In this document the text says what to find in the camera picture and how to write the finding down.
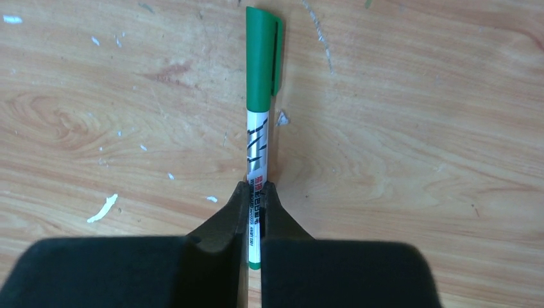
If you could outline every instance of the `pen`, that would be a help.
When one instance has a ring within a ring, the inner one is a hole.
[[[283,23],[257,8],[246,8],[248,109],[248,183],[250,185],[249,255],[251,269],[260,268],[260,191],[268,167],[268,116],[271,96],[280,88]]]

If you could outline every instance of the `pen clip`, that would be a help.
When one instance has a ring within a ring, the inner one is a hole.
[[[276,19],[276,34],[274,38],[274,59],[272,66],[272,96],[276,96],[280,90],[282,72],[282,49],[284,41],[284,24],[281,19]]]

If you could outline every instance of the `green cap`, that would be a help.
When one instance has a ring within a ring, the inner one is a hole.
[[[246,8],[247,107],[252,112],[270,110],[270,96],[280,90],[284,25],[278,17]]]

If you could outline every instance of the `wooden surface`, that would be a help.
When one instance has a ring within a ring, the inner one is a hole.
[[[270,168],[293,217],[416,245],[446,307],[542,307],[543,1],[261,2],[0,3],[23,19],[0,26],[0,281],[43,237],[184,234],[227,201],[259,5],[286,26]]]

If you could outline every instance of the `marker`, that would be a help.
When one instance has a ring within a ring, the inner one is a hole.
[[[280,89],[284,26],[278,17],[246,8],[246,60],[248,108],[248,183],[250,185],[250,268],[260,268],[260,195],[268,167],[268,115],[271,96]]]

